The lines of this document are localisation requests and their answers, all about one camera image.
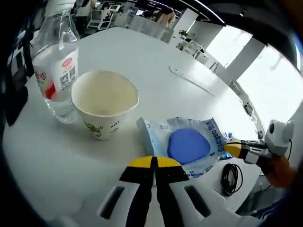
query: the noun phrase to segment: blue object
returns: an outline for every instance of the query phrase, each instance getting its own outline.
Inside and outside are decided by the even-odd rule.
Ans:
[[[231,158],[233,158],[233,156],[228,151],[226,151],[224,154],[220,156],[219,160],[227,160]]]
[[[178,129],[169,137],[168,156],[184,165],[207,156],[208,140],[197,130]]]

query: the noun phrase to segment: plastic water bottle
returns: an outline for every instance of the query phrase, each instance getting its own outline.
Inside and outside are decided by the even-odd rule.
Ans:
[[[35,39],[36,79],[48,108],[61,122],[76,120],[71,86],[78,77],[79,34],[70,10],[75,0],[50,0]]]

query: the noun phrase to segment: green print on cup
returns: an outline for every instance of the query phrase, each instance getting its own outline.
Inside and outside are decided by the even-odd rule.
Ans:
[[[100,132],[94,132],[94,136],[101,137],[102,134]]]
[[[90,123],[87,123],[87,122],[84,122],[86,127],[88,127],[92,132],[101,132],[101,129],[103,129],[103,126],[100,126],[100,127],[95,127],[94,125],[90,124]]]
[[[110,134],[114,133],[116,130],[118,130],[118,128],[113,129]]]

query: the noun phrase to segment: red and white label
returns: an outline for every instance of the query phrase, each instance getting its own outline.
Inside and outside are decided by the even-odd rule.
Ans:
[[[78,77],[78,49],[55,64],[35,65],[34,62],[35,60],[33,66],[36,79],[45,98],[58,101],[58,99],[65,99],[65,97],[59,97],[59,93],[69,96],[68,92],[61,91],[70,87],[69,85]]]

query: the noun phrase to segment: desk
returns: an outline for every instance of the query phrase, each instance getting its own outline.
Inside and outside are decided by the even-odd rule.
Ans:
[[[214,96],[172,74],[169,66],[199,80]],[[129,78],[140,92],[140,102],[128,122],[110,141],[97,141],[79,120],[63,125],[51,116],[35,77],[27,88],[28,102],[12,127],[6,125],[3,149],[23,194],[46,220],[79,209],[94,192],[101,197],[115,185],[128,162],[145,156],[135,121],[140,117],[163,120],[171,117],[213,117],[222,131],[239,139],[256,139],[255,126],[235,93],[215,74],[175,47],[125,29],[111,28],[80,41],[79,75],[92,70],[112,70]],[[241,166],[242,188],[226,200],[235,211],[253,188],[260,169],[231,159],[219,162],[198,178],[220,191],[225,163]]]

